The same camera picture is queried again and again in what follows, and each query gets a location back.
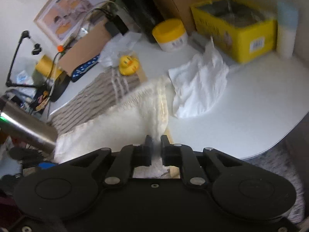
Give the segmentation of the stainless steel thermos container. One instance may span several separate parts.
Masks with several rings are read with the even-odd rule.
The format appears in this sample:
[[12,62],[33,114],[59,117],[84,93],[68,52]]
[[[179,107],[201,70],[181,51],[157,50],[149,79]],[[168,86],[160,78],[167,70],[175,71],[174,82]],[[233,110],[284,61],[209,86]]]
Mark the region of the stainless steel thermos container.
[[12,101],[1,97],[1,130],[48,154],[55,149],[58,132],[54,127],[27,114]]

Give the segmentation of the white towel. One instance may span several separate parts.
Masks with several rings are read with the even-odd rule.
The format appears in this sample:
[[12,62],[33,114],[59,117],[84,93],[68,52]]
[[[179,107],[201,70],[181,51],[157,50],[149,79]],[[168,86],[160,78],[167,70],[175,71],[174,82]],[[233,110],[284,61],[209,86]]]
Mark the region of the white towel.
[[104,114],[60,135],[54,162],[64,163],[104,147],[117,152],[126,145],[142,144],[150,135],[155,146],[151,166],[139,166],[134,170],[134,177],[176,177],[179,170],[174,166],[163,166],[159,150],[160,137],[168,125],[166,90],[170,84],[166,75],[145,82]]

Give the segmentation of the striped beige table towel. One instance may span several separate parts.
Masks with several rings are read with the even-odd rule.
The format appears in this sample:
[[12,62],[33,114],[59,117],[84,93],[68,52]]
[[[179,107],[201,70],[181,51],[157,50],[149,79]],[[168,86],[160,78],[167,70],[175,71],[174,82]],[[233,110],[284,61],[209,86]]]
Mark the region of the striped beige table towel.
[[75,97],[53,111],[48,124],[59,136],[79,131],[84,134],[111,119],[116,129],[130,134],[141,128],[153,138],[165,133],[169,111],[166,100],[166,76],[147,78],[143,68],[125,77],[115,68],[108,68]]

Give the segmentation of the wet wipes plastic pack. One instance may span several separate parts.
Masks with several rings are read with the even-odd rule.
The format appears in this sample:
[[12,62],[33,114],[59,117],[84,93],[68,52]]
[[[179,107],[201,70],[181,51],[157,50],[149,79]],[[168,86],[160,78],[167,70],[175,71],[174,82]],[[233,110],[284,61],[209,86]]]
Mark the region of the wet wipes plastic pack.
[[26,70],[23,70],[16,75],[16,82],[18,84],[28,84],[28,85],[34,84],[31,75],[29,75]]

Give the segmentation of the yellow rubber duck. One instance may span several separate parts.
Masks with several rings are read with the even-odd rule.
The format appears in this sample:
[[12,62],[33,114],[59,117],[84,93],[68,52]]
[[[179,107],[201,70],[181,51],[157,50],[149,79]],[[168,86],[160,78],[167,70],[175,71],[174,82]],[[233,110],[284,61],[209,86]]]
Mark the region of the yellow rubber duck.
[[121,75],[130,76],[135,74],[140,67],[138,58],[131,55],[123,55],[119,59],[118,69]]

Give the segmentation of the yellow cylindrical canister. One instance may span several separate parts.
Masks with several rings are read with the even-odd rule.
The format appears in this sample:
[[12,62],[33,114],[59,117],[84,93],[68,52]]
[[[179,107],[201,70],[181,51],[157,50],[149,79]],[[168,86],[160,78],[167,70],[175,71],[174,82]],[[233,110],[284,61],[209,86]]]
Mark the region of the yellow cylindrical canister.
[[63,80],[63,71],[47,55],[43,55],[36,63],[35,71],[43,76],[45,82],[54,81],[60,83]]

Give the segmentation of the blue dotted power strip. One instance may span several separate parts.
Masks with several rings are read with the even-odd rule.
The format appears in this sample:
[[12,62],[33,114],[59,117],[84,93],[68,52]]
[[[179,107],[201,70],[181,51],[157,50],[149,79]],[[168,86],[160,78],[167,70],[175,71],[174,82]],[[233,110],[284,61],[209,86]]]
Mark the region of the blue dotted power strip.
[[95,66],[99,60],[100,54],[96,55],[92,59],[86,61],[85,63],[79,65],[77,68],[73,70],[71,73],[71,81],[78,81],[85,73],[87,73],[90,69]]

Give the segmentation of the crumpled tissue near charger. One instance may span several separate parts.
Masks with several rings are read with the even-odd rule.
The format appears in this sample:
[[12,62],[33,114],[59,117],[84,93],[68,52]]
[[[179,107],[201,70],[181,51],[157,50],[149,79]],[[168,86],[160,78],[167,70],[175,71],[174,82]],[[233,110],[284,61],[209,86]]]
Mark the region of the crumpled tissue near charger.
[[99,54],[98,63],[103,68],[116,67],[123,55],[130,55],[134,45],[143,35],[128,31],[126,34],[117,34],[102,49]]

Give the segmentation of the orange cap green bottle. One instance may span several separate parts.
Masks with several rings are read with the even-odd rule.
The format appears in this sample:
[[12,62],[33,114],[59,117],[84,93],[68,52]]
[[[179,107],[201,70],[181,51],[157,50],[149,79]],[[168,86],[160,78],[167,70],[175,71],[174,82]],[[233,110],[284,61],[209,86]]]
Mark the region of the orange cap green bottle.
[[65,48],[62,45],[57,46],[58,52],[64,52]]

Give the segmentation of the long cardboard box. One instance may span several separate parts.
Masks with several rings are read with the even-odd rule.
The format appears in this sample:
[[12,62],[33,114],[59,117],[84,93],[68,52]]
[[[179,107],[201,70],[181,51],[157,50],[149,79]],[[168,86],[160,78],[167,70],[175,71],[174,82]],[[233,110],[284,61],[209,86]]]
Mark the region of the long cardboard box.
[[112,39],[105,24],[107,19],[103,19],[92,28],[88,34],[79,39],[72,48],[58,61],[60,66],[68,76],[81,64],[100,54],[104,46]]

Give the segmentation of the black charger adapter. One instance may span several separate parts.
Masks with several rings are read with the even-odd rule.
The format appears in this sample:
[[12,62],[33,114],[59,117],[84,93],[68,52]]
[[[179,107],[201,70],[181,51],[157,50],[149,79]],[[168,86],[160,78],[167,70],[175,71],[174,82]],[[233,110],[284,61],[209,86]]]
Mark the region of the black charger adapter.
[[115,37],[117,34],[125,35],[129,31],[126,24],[118,15],[108,17],[105,28],[112,37]]

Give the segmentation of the yellow tin box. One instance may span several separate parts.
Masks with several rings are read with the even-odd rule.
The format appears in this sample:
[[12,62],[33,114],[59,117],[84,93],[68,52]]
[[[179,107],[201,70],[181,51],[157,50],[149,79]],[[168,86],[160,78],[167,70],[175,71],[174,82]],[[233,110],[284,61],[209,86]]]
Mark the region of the yellow tin box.
[[275,49],[275,14],[247,0],[208,0],[191,5],[196,30],[239,64]]

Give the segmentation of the framed baby photo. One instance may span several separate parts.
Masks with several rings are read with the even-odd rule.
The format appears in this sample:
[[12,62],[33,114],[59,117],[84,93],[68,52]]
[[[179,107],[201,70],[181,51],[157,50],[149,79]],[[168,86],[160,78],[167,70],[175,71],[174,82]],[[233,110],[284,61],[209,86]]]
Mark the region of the framed baby photo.
[[48,0],[34,22],[58,46],[77,31],[82,19],[95,6],[109,0]]

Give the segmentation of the black tall thermos bottle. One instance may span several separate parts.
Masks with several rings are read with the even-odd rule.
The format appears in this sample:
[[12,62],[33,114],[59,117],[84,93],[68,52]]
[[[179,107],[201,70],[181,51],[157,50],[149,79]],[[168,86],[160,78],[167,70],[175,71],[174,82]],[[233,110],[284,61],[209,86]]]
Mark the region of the black tall thermos bottle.
[[153,0],[121,0],[130,16],[141,28],[150,43],[156,40],[152,34],[155,26],[164,21],[164,17]]

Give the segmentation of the white blue tube bottle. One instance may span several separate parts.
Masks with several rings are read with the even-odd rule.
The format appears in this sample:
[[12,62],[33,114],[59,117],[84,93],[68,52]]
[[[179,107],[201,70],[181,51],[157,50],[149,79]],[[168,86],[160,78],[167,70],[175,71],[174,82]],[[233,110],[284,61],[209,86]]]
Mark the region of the white blue tube bottle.
[[277,22],[277,53],[282,58],[290,59],[294,52],[299,10],[289,3],[278,1]]

